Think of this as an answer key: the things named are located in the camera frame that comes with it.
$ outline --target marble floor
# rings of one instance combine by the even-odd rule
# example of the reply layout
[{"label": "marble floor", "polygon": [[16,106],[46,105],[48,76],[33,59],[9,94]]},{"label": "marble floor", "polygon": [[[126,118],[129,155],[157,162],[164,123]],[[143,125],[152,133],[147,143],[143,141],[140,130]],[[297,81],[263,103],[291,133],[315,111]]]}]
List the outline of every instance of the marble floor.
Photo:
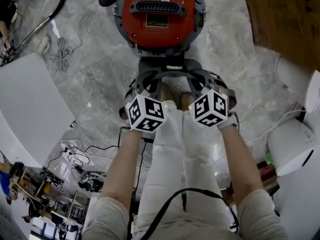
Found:
[{"label": "marble floor", "polygon": [[[19,43],[43,19],[59,0],[15,0],[23,16],[20,30],[14,35]],[[207,21],[200,36],[187,52],[187,58],[198,60],[205,70],[219,74],[234,89],[238,104],[235,111],[240,118],[240,132],[246,142],[259,137],[277,122],[284,113],[295,107],[295,101],[278,82],[275,69],[279,55],[253,44],[250,17],[245,0],[205,0]],[[67,71],[57,70],[52,60],[57,52],[57,38],[63,37],[73,48],[82,46],[69,57]],[[111,7],[100,7],[98,0],[66,0],[57,17],[27,44],[21,56],[36,50],[44,35],[52,44],[44,55],[49,73],[66,104],[76,117],[76,127],[65,133],[49,159],[58,157],[63,150],[61,143],[69,145],[80,139],[87,145],[108,147],[116,145],[120,126],[118,116],[120,101],[129,83],[137,75],[139,55],[128,47],[118,33]],[[183,79],[168,80],[175,92],[186,91]],[[230,184],[229,170],[222,136],[216,129],[203,131],[203,138],[212,143],[215,155],[212,170],[221,188]],[[248,146],[257,162],[264,159],[267,137],[250,141]],[[92,149],[90,164],[85,168],[106,171],[117,150]],[[139,194],[152,162],[152,145],[148,144],[143,155],[138,188]],[[77,189],[77,181],[70,173],[71,166],[63,157],[53,161],[49,169],[65,179],[69,188]]]}]

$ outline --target red robot vacuum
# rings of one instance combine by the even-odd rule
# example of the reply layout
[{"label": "red robot vacuum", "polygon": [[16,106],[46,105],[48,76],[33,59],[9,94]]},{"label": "red robot vacuum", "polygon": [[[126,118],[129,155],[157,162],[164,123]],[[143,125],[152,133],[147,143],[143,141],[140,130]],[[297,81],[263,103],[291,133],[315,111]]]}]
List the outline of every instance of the red robot vacuum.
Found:
[{"label": "red robot vacuum", "polygon": [[114,4],[114,20],[131,47],[177,56],[190,48],[206,20],[204,0],[99,0]]}]

